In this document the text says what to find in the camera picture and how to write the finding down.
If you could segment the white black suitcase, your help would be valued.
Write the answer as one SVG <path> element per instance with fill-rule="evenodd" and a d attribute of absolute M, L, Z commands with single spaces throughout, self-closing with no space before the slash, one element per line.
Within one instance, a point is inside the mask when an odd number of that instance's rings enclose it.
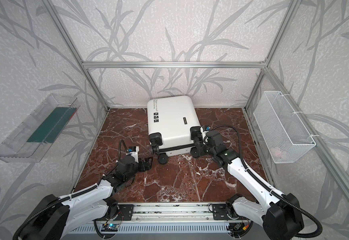
<path fill-rule="evenodd" d="M 169 157 L 195 155 L 195 141 L 202 140 L 201 125 L 189 96 L 153 99 L 147 103 L 148 139 L 158 162 Z"/>

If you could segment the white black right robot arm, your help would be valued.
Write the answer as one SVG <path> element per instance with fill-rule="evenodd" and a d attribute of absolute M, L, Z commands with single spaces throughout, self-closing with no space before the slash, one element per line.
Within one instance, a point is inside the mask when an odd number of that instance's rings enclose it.
<path fill-rule="evenodd" d="M 284 194 L 250 168 L 238 152 L 227 148 L 219 132 L 202 132 L 198 128 L 191 134 L 191 139 L 199 156 L 209 154 L 215 163 L 239 180 L 255 197 L 256 202 L 245 197 L 228 200 L 228 212 L 233 218 L 245 217 L 261 225 L 271 240 L 290 240 L 304 228 L 302 214 L 297 210 L 297 198 L 292 194 L 286 195 L 290 205 L 280 200 Z"/>

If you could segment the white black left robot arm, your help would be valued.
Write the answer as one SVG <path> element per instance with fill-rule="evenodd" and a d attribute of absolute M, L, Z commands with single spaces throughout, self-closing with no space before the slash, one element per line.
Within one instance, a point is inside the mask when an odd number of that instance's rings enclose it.
<path fill-rule="evenodd" d="M 140 159 L 128 154 L 96 184 L 73 194 L 44 197 L 13 239 L 59 240 L 87 222 L 114 218 L 119 210 L 113 195 L 123 190 L 136 174 L 149 171 L 152 161 L 152 157 Z"/>

